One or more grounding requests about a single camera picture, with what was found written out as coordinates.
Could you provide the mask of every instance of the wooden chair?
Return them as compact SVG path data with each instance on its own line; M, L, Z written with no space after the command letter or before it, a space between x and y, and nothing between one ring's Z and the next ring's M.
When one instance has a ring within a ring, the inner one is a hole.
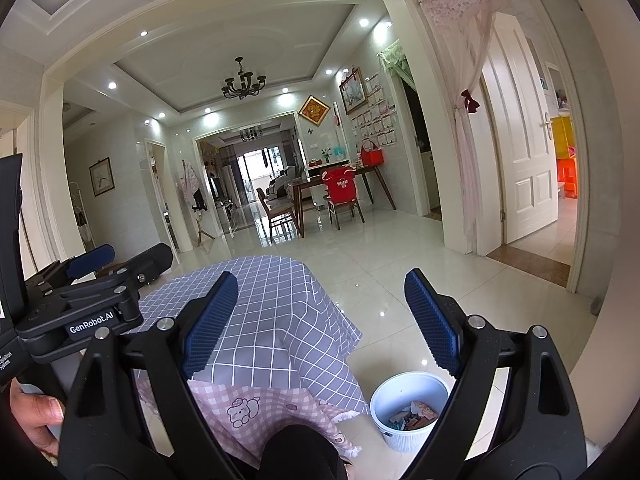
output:
M272 242L273 240L273 228L279 225L284 225L289 222L293 222L296 230L298 229L298 224L296 224L296 217L293 214L293 204L291 202L281 202L281 201L273 201L273 205L267 205L267 201L265 200L264 191L261 187L257 189L258 198L260 198L260 202L262 203L262 207L264 208L264 212L267 213L267 218L269 219L269 238Z
M362 215L362 209L360 209L360 203L358 202L358 196L356 193L356 185L353 181L355 172L353 168L337 168L335 170L326 171L322 175L322 180L325 182L328 194L324 196L329 209L329 222L334 223L340 230L340 219L338 218L337 209L342 206L348 206L351 210L351 218L355 218L354 207L358 208L360 213L360 219L364 223L364 216Z

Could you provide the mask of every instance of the blue gripper pad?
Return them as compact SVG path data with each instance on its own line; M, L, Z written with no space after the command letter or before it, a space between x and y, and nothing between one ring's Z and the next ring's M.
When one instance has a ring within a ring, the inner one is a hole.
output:
M90 272L95 272L109 265L116 257L116 253L109 244L101 245L93 251L81 254L69 262L66 276L69 279L79 280Z
M447 304L449 302L445 300L452 298L438 295L420 269L407 273L404 279L404 298L436 363L456 376L462 370L462 327L457 322L452 307L457 307L460 312L462 310L457 304Z
M238 302L238 280L223 272L204 298L191 300L177 318L184 333L182 373L186 379L204 369Z

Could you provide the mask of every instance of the wooden dining table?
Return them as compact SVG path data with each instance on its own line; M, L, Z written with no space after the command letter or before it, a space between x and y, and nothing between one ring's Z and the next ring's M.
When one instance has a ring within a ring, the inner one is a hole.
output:
M371 193L371 188L369 187L369 181L367 180L367 173L375 173L378 181L380 182L380 186L384 190L386 197L391 204L391 207L395 210L396 204L394 203L394 199L391 197L391 193L389 192L389 188L386 186L385 179L382 177L382 173L380 173L381 164L377 164L375 166L363 166L360 168L355 168L356 175L361 175L364 181L364 187L367 189L367 193L369 194L369 199L371 203L374 203L373 195ZM291 180L289 182L289 186L292 188L293 193L293 213L296 217L296 223L298 231L300 232L300 237L305 237L305 218L304 212L302 209L302 190L309 189L313 186L324 186L324 182L322 181L322 176L314 176L314 177L301 177Z

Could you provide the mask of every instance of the tablecloth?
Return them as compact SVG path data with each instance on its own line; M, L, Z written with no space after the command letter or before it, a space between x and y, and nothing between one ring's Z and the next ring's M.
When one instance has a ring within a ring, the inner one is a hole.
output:
M177 316L225 270L238 279L238 303L206 367L188 381L220 445L257 466L271 436L303 423L355 456L359 448L335 424L369 413L345 362L362 334L302 262L245 256L175 278L140 301L145 321L132 332ZM144 374L138 384L152 405Z

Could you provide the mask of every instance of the human hand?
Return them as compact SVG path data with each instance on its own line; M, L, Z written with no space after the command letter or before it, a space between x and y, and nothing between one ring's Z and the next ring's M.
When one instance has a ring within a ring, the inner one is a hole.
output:
M51 434L47 424L62 424L65 409L54 397L25 394L16 379L11 382L11 411L15 420L41 451L58 456L58 440Z

